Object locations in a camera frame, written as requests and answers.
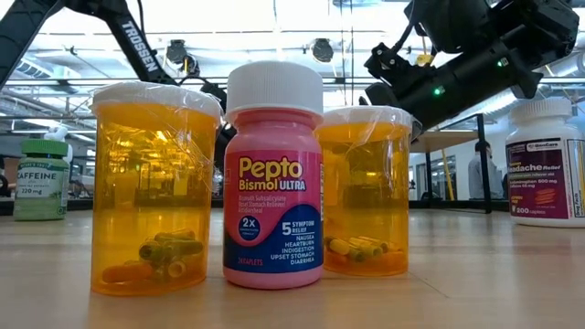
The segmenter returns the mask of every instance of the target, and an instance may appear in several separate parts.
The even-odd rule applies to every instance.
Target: pink bottle
[[[232,283],[286,289],[323,271],[323,163],[313,130],[323,80],[289,62],[239,67],[227,119],[238,129],[225,159],[223,272]]]

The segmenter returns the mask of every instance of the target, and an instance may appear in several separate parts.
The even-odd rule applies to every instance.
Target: green bottle cap
[[[23,154],[55,154],[66,156],[69,150],[67,143],[51,140],[29,139],[20,144]]]

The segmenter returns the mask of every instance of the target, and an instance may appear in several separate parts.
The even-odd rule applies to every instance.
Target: white bottle cap
[[[526,122],[546,117],[570,117],[573,111],[570,100],[551,97],[542,101],[530,101],[514,108],[510,112],[510,122]]]
[[[303,65],[258,61],[234,69],[228,78],[228,122],[246,110],[293,109],[323,115],[323,78]]]

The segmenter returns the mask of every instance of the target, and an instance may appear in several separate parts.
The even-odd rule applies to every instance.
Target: white pill bottle
[[[507,137],[510,215],[516,224],[585,228],[585,135],[567,123],[571,102],[532,101],[513,109]]]

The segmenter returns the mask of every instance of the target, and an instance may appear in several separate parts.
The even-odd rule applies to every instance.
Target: blue label
[[[244,218],[248,219],[246,225],[249,226],[254,217]],[[242,235],[244,218],[239,222],[239,233],[243,239],[252,240]],[[258,220],[254,225],[260,232]],[[224,229],[223,263],[236,271],[254,273],[289,273],[317,268],[323,265],[321,214],[312,206],[295,206],[281,217],[268,238],[252,247],[241,246]]]
[[[260,234],[260,222],[252,216],[246,216],[239,221],[238,232],[242,239],[252,241]]]

